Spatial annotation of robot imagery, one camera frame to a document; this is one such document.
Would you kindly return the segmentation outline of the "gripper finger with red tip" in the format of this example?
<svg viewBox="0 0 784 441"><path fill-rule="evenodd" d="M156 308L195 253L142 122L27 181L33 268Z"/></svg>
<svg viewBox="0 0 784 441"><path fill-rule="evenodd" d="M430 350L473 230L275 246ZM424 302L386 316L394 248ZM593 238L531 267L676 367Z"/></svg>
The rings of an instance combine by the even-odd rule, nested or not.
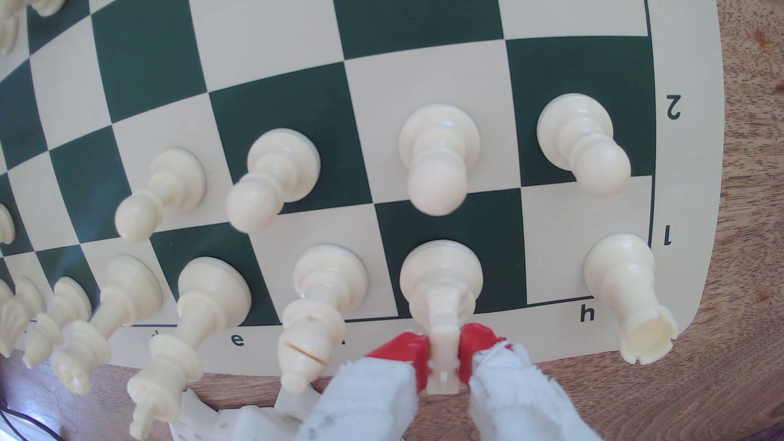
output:
<svg viewBox="0 0 784 441"><path fill-rule="evenodd" d="M301 440L400 440L427 385L430 341L402 333L340 366L300 426Z"/></svg>
<svg viewBox="0 0 784 441"><path fill-rule="evenodd" d="M459 379L482 440L599 440L563 387L531 362L521 343L467 323L459 337Z"/></svg>

